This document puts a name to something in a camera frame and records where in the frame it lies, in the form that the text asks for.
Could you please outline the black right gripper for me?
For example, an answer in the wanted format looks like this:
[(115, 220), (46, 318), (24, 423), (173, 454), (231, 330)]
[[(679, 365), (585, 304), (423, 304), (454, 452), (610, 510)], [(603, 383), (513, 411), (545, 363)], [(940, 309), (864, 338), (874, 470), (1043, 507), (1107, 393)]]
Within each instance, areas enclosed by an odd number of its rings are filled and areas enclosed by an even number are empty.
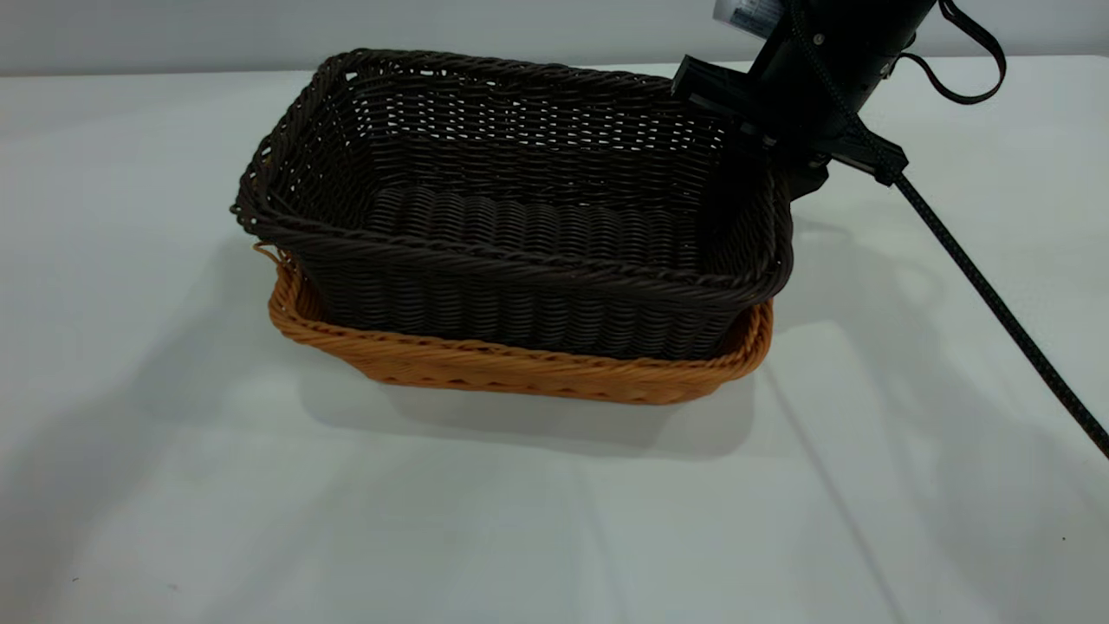
[(910, 162), (899, 145), (868, 143), (852, 126), (798, 43), (770, 43), (747, 72), (685, 57), (671, 91), (723, 119), (723, 218), (773, 213), (769, 163), (783, 168), (795, 201), (820, 191), (831, 161), (883, 185)]

